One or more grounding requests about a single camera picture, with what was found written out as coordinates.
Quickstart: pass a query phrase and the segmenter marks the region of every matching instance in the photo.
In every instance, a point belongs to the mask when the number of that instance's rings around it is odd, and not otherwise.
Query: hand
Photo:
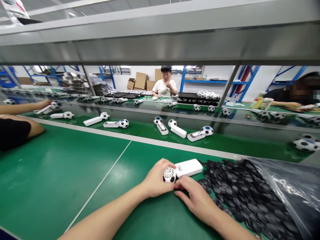
[[[168,88],[170,88],[170,89],[172,88],[170,82],[166,82],[166,87],[168,87]]]
[[[162,158],[153,166],[153,168],[151,168],[146,178],[140,184],[141,189],[143,189],[147,197],[157,197],[174,189],[174,183],[163,181],[163,171],[167,167],[176,168],[172,162]]]
[[[286,103],[286,107],[287,108],[298,108],[301,107],[302,105],[300,103],[296,103],[296,102],[288,102]]]
[[[220,209],[203,187],[191,177],[182,176],[176,181],[175,188],[188,191],[190,198],[181,191],[176,191],[174,194],[187,205],[197,218],[211,226],[214,214],[220,211]]]
[[[38,110],[38,109],[42,109],[42,108],[45,108],[46,106],[50,105],[51,104],[51,100],[47,99],[47,100],[43,100],[41,102],[38,102],[36,103],[36,109],[35,110]]]

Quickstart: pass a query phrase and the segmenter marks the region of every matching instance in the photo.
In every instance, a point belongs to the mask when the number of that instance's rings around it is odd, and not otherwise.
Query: shelf
[[[197,83],[227,83],[227,81],[204,81],[204,80],[184,80],[184,82],[197,82]],[[233,82],[232,84],[248,84],[248,82]]]
[[[271,85],[287,85],[286,83],[271,83]]]
[[[56,77],[55,75],[30,75],[32,77]]]

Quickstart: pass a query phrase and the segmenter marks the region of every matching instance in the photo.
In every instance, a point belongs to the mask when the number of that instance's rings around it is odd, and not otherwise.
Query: cardboard box
[[[134,88],[133,90],[141,90],[141,91],[145,91],[145,89],[141,89],[141,88]]]
[[[147,74],[137,72],[134,87],[139,89],[146,89],[146,84],[148,80],[149,76]]]
[[[129,78],[128,84],[127,84],[127,89],[133,90],[133,88],[134,88],[134,78]]]
[[[154,73],[155,73],[155,75],[154,75],[155,81],[158,81],[163,78],[161,69],[156,68]]]
[[[157,81],[147,81],[147,91],[152,91]]]
[[[50,84],[48,82],[34,82],[33,85],[37,85],[37,86],[50,86]]]
[[[29,77],[18,77],[18,80],[20,84],[25,84],[25,85],[33,85],[33,82]]]

